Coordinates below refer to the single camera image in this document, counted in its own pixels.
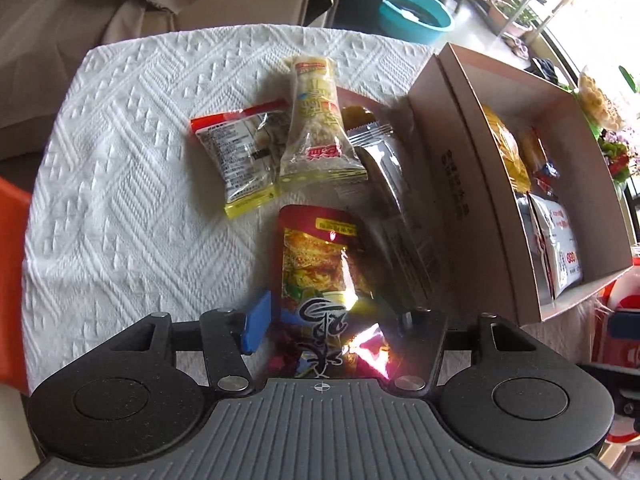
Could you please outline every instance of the snack package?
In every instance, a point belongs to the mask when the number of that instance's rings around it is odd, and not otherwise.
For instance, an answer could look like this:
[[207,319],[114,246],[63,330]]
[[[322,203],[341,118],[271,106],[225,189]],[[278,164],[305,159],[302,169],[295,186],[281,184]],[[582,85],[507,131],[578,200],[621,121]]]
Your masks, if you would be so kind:
[[536,277],[536,286],[538,288],[538,299],[540,304],[551,303],[551,291],[547,281],[545,266],[543,265],[543,256],[540,251],[540,244],[536,237],[537,229],[534,227],[535,219],[532,218],[531,205],[527,195],[516,193],[516,204],[522,218],[522,226],[527,237],[527,245],[531,253],[531,263],[533,264],[533,274]]
[[633,94],[628,88],[627,92],[623,91],[626,86],[623,81],[618,70],[597,66],[582,69],[578,78],[578,102],[592,123],[612,132],[626,127],[629,115],[633,115],[629,113],[629,97]]
[[494,140],[507,170],[511,187],[516,192],[528,193],[531,191],[531,181],[527,174],[527,168],[518,154],[516,139],[491,108],[482,106],[482,111],[494,134]]
[[342,110],[340,110],[340,116],[342,117],[344,129],[347,131],[347,134],[349,130],[377,121],[376,116],[370,110],[358,105],[343,107]]
[[519,137],[520,155],[527,169],[533,174],[538,187],[554,198],[553,183],[560,177],[556,167],[549,161],[536,131],[532,128]]
[[282,185],[295,188],[317,180],[366,180],[367,172],[344,132],[333,62],[298,56],[291,72],[293,112],[280,163]]
[[567,213],[559,203],[529,195],[539,254],[553,299],[582,279],[577,244]]
[[347,134],[369,179],[337,192],[360,218],[366,250],[386,263],[386,276],[378,280],[381,293],[404,310],[430,308],[440,265],[427,222],[416,214],[421,204],[406,177],[408,156],[390,124],[364,124]]
[[362,274],[364,251],[343,211],[288,205],[278,216],[273,297],[280,339],[295,352],[297,377],[388,378],[388,344],[379,323],[390,311]]
[[285,100],[278,100],[191,120],[191,130],[225,181],[229,218],[278,194],[278,166],[290,124],[288,108]]

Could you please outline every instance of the potted plant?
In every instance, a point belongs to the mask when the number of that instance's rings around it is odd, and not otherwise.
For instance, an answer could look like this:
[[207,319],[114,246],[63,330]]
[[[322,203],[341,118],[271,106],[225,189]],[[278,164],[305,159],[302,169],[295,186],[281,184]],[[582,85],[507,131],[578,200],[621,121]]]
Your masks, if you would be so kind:
[[[489,6],[489,18],[495,23],[498,29],[502,29],[506,25],[510,16],[515,12],[515,7],[504,0],[491,0]],[[511,34],[514,38],[521,37],[528,30],[533,30],[533,20],[536,15],[529,9],[524,9],[505,30],[507,34]]]

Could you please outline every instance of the orange chair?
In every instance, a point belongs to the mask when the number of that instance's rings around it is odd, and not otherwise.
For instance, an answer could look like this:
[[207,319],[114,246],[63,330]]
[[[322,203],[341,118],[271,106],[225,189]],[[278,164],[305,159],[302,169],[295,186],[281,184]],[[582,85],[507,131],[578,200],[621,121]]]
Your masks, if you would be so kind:
[[22,260],[31,195],[0,178],[0,383],[29,393],[22,346]]

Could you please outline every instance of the teal plastic basin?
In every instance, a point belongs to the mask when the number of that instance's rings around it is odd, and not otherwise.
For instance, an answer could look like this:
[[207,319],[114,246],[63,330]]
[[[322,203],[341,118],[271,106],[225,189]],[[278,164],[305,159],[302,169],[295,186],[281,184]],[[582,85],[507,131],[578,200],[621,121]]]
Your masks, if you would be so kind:
[[408,0],[422,12],[426,12],[430,23],[406,18],[401,9],[389,0],[380,4],[380,28],[392,38],[412,43],[431,44],[441,34],[453,30],[453,17],[438,0]]

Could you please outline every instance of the yellow packet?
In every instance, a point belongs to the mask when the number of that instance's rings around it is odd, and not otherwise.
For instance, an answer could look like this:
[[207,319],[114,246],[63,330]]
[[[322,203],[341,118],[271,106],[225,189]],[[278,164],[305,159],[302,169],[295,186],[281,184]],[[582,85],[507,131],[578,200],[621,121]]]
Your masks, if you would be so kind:
[[280,161],[282,186],[366,180],[367,171],[342,124],[333,62],[327,57],[298,56],[293,59],[291,74],[293,112]]
[[494,140],[498,145],[511,187],[519,193],[528,193],[531,191],[531,181],[527,174],[527,168],[518,153],[516,139],[491,108],[483,105],[482,111],[494,134]]

